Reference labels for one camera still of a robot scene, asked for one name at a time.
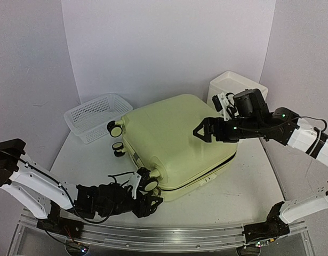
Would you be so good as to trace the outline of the pale green hard-shell suitcase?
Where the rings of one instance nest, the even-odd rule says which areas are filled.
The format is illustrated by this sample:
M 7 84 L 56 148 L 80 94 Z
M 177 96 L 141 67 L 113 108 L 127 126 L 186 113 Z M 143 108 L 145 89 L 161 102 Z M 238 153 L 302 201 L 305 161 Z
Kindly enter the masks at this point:
M 116 156 L 128 153 L 138 168 L 128 186 L 175 200 L 222 173 L 234 160 L 237 143 L 204 142 L 193 130 L 219 114 L 192 94 L 182 94 L 135 109 L 107 124 Z

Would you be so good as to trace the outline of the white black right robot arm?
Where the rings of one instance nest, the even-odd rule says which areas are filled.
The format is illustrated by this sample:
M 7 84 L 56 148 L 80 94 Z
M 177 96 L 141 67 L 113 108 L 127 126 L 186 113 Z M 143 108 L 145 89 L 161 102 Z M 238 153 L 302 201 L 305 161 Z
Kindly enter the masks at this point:
M 225 120 L 222 117 L 206 117 L 193 130 L 193 135 L 204 142 L 236 143 L 243 139 L 263 138 L 274 140 L 306 154 L 311 162 L 319 162 L 328 168 L 328 135 L 312 126 L 307 116 L 280 107 L 270 112 L 267 106 L 238 110 L 238 116 Z M 308 215 L 328 209 L 328 189 L 319 189 L 303 200 L 276 203 L 264 222 L 244 226 L 246 244 L 263 242 L 287 235 L 289 225 Z

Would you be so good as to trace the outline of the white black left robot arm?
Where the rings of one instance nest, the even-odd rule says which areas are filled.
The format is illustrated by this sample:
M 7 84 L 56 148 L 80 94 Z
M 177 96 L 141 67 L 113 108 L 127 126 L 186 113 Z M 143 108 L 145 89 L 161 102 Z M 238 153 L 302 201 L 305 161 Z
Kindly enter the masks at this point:
M 144 218 L 155 213 L 163 202 L 154 193 L 158 180 L 144 167 L 129 172 L 130 178 L 124 183 L 113 174 L 109 184 L 74 185 L 39 166 L 26 154 L 25 146 L 21 139 L 0 142 L 0 189 L 22 203 L 53 233 L 65 228 L 59 217 L 61 210 L 96 224 L 128 212 Z

